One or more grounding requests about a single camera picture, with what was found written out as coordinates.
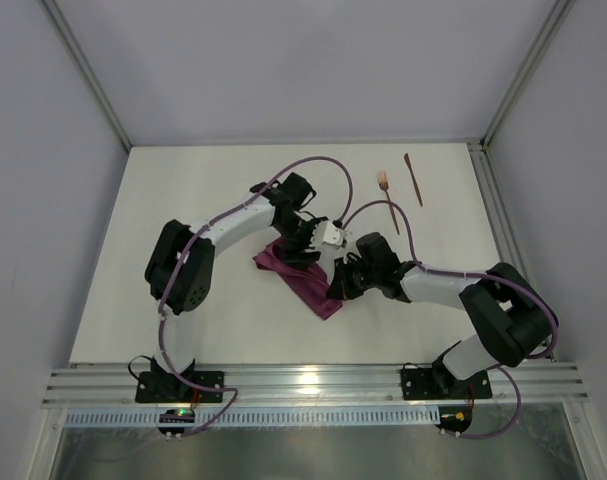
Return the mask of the purple satin napkin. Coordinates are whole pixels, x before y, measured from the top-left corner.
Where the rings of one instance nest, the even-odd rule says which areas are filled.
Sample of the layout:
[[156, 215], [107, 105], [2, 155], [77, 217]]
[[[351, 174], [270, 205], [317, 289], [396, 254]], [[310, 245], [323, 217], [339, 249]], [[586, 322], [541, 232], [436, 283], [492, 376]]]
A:
[[268, 244], [253, 257], [255, 266], [277, 274], [312, 312], [321, 320], [328, 320], [343, 307], [343, 302], [327, 297], [329, 283], [326, 272], [316, 261], [302, 268], [287, 265], [277, 256], [282, 244], [282, 238]]

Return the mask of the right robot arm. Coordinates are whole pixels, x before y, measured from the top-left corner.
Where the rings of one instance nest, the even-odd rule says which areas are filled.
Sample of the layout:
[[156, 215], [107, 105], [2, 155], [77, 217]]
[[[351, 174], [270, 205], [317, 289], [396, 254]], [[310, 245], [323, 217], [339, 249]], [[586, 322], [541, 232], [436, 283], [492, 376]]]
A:
[[421, 397], [462, 397], [482, 373], [497, 366], [519, 366], [558, 334], [556, 314], [508, 263], [470, 273], [437, 270], [400, 260], [377, 232], [358, 239], [356, 249], [334, 261], [328, 298], [353, 300], [377, 289], [390, 300], [460, 310], [474, 329], [471, 337], [446, 349], [413, 383]]

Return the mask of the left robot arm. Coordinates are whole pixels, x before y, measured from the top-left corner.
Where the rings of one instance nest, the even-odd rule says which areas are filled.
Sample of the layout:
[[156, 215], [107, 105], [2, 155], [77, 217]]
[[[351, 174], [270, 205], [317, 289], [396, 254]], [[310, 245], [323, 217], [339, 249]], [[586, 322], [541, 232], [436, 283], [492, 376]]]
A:
[[273, 228], [279, 234], [254, 257], [258, 268], [277, 274], [320, 318], [336, 311], [326, 297], [329, 285], [317, 263], [315, 238], [329, 221], [304, 211], [315, 195], [304, 177], [291, 173], [253, 186], [239, 205], [205, 223], [164, 225], [144, 272], [159, 303], [157, 350], [137, 377], [136, 402], [221, 402], [227, 390], [223, 375], [197, 369], [189, 345], [194, 323], [186, 316], [207, 298], [217, 256], [254, 233]]

